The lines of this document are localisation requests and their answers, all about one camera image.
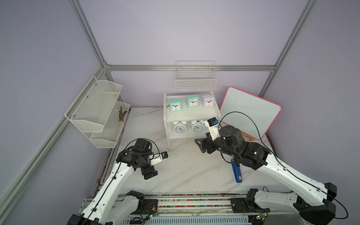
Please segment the mint square alarm clock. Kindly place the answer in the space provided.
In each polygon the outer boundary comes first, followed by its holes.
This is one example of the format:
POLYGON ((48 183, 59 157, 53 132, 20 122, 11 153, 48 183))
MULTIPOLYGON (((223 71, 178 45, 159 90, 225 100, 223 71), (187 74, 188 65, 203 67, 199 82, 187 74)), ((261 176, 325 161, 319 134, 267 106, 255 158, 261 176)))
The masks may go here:
POLYGON ((197 95, 187 96, 187 107, 194 108, 199 106, 199 97, 197 95))
POLYGON ((180 99, 173 99, 169 101, 170 112, 180 112, 182 110, 182 102, 180 99))

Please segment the small white box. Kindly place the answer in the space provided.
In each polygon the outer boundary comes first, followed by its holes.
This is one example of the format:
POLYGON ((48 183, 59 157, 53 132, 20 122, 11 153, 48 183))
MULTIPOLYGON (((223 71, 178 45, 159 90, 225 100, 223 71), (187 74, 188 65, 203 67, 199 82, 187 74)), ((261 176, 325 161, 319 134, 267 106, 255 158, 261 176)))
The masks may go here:
POLYGON ((203 96, 203 107, 213 107, 215 105, 214 95, 204 95, 203 96))

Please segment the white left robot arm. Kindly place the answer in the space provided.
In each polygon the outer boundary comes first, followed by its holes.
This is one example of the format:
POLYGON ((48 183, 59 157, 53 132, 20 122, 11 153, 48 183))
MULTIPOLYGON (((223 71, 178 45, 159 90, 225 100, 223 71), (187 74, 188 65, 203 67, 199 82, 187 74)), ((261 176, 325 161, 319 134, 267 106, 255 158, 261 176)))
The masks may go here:
POLYGON ((68 220, 69 225, 119 225, 132 213, 141 215, 146 206, 143 193, 131 190, 114 206, 126 180, 140 169, 145 180, 158 174, 154 165, 168 158, 167 152, 152 152, 156 144, 146 138, 131 141, 116 158, 116 163, 103 187, 80 214, 68 220))

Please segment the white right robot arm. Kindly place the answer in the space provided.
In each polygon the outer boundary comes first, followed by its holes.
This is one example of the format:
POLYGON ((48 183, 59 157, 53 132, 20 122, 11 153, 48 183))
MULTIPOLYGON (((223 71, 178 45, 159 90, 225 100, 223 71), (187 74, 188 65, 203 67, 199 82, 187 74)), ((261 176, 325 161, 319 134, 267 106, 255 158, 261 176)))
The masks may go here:
POLYGON ((215 151, 229 155, 237 163, 267 174, 291 190, 291 193, 271 193, 257 188, 249 190, 241 206, 249 212, 269 212, 276 209, 295 213, 313 225, 327 225, 336 217, 337 187, 332 183, 316 182, 281 162, 266 147, 244 140, 239 129, 221 128, 216 139, 207 133, 195 139, 202 153, 215 151))

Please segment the white twin-bell alarm clock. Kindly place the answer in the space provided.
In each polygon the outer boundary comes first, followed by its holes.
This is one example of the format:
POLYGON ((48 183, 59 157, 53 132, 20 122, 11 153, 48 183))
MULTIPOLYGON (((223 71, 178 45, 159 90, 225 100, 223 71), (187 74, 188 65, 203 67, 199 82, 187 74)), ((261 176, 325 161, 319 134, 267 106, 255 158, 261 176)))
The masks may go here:
POLYGON ((176 134, 184 134, 187 131, 186 121, 173 122, 173 130, 176 134))
POLYGON ((200 134, 204 132, 205 131, 204 121, 203 120, 191 121, 191 130, 196 134, 200 134))

